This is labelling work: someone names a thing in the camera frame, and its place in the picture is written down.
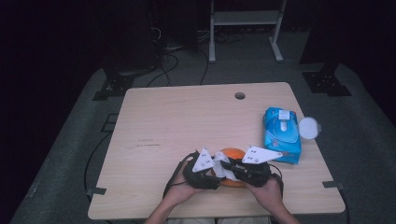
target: white round object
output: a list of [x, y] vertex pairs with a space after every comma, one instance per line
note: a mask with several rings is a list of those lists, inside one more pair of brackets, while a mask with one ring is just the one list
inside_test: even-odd
[[301, 137], [314, 139], [319, 135], [320, 125], [315, 119], [306, 117], [300, 120], [298, 129]]

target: table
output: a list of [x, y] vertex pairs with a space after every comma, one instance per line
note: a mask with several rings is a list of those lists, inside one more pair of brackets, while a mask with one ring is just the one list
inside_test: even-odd
[[287, 0], [282, 0], [279, 10], [265, 11], [215, 11], [214, 1], [210, 6], [210, 40], [209, 40], [209, 61], [216, 62], [215, 51], [215, 26], [216, 25], [265, 25], [274, 24], [274, 36], [269, 37], [271, 48], [275, 54], [278, 63], [283, 62], [282, 54], [277, 46], [280, 25], [282, 24], [283, 15]]
[[[287, 83], [128, 90], [97, 182], [106, 193], [93, 195], [89, 217], [148, 217], [178, 162], [194, 150], [206, 147], [214, 155], [226, 147], [262, 147], [262, 117], [269, 106], [304, 117]], [[343, 212], [337, 188], [323, 187], [332, 176], [316, 141], [302, 144], [299, 164], [270, 162], [283, 174], [285, 205], [293, 214]], [[195, 195], [170, 217], [267, 215], [247, 189], [220, 186]]]

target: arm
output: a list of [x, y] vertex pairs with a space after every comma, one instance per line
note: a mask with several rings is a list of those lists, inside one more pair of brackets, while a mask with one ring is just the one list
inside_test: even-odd
[[299, 224], [282, 202], [280, 187], [276, 179], [271, 177], [261, 188], [247, 184], [247, 188], [256, 197], [257, 202], [279, 222], [279, 224]]
[[182, 174], [183, 170], [184, 166], [180, 169], [179, 174], [176, 176], [174, 186], [168, 190], [163, 200], [148, 217], [145, 222], [146, 224], [164, 223], [169, 214], [178, 204], [186, 202], [194, 194], [203, 191], [202, 189], [195, 189], [185, 183], [186, 179]]

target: table hole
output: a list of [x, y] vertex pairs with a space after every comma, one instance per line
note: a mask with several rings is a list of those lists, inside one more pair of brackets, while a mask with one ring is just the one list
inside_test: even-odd
[[235, 94], [235, 98], [238, 99], [238, 100], [243, 100], [243, 99], [245, 99], [245, 97], [246, 97], [246, 95], [244, 93], [242, 93], [242, 92], [237, 92]]

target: gray floor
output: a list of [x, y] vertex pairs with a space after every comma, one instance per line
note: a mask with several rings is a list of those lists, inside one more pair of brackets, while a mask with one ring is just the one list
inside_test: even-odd
[[[203, 84], [288, 82], [304, 114], [316, 118], [322, 126], [317, 143], [334, 180], [346, 187], [351, 223], [395, 223], [394, 126], [358, 76], [344, 65], [335, 74], [352, 96], [311, 93], [302, 72], [318, 67], [299, 65], [308, 33], [281, 33], [283, 63], [275, 61], [268, 36], [246, 35], [240, 42], [217, 45], [217, 62], [209, 65]], [[207, 54], [208, 45], [201, 49]], [[199, 85], [206, 67], [204, 54], [182, 50], [173, 55], [178, 57], [178, 66], [168, 73], [171, 84]], [[174, 64], [174, 58], [165, 57], [165, 69]], [[134, 87], [146, 87], [161, 72], [137, 78]], [[92, 74], [12, 223], [105, 223], [88, 218], [90, 203], [84, 189], [84, 171], [92, 152], [98, 146], [87, 168], [88, 188], [95, 187], [110, 141], [101, 132], [102, 125], [108, 114], [120, 111], [122, 104], [122, 97], [92, 100], [105, 78], [103, 70]], [[162, 76], [150, 87], [166, 85]], [[347, 223], [346, 213], [298, 218], [303, 223]]]

